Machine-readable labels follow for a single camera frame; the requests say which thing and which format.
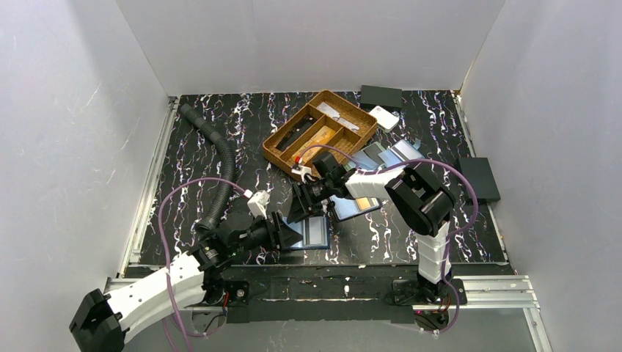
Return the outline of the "white card black stripe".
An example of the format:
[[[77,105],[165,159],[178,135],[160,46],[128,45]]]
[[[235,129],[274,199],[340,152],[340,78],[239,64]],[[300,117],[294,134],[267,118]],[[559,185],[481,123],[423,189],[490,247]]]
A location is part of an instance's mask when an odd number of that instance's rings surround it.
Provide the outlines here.
[[[326,242],[326,219],[312,217],[308,219],[307,243],[313,246],[324,245]]]

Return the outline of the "navy blue card holder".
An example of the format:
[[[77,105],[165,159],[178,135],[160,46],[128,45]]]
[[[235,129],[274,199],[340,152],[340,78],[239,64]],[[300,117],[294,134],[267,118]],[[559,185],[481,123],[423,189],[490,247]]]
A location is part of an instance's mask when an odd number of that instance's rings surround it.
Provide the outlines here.
[[[324,216],[314,216],[296,223],[286,221],[287,226],[302,236],[293,244],[291,250],[328,249],[331,237],[329,220]]]

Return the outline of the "orange VIP card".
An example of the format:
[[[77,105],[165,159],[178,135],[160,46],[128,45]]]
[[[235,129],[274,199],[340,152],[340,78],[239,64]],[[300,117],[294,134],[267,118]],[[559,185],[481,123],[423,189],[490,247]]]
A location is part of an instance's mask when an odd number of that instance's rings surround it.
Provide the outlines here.
[[[321,148],[321,144],[311,144],[300,150],[294,161],[298,164],[304,164],[308,157],[312,157]]]

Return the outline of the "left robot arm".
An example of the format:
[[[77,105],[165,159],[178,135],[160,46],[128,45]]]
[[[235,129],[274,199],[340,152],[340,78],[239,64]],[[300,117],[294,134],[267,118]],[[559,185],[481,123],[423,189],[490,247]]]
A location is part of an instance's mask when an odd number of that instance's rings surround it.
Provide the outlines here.
[[[257,247],[286,250],[303,238],[278,212],[242,230],[205,230],[198,243],[150,275],[107,293],[87,293],[69,331],[80,351],[121,351],[148,326],[203,302],[235,256]]]

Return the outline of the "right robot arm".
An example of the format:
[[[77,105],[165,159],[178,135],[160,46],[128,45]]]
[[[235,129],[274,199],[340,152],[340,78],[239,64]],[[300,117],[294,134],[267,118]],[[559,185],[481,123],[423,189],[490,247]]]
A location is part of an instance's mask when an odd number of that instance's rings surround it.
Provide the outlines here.
[[[302,176],[292,186],[288,220],[298,222],[323,212],[330,197],[389,200],[414,232],[418,243],[419,291],[439,295],[450,280],[446,248],[455,197],[421,160],[393,169],[361,172],[346,169],[330,152],[312,162],[319,176]]]

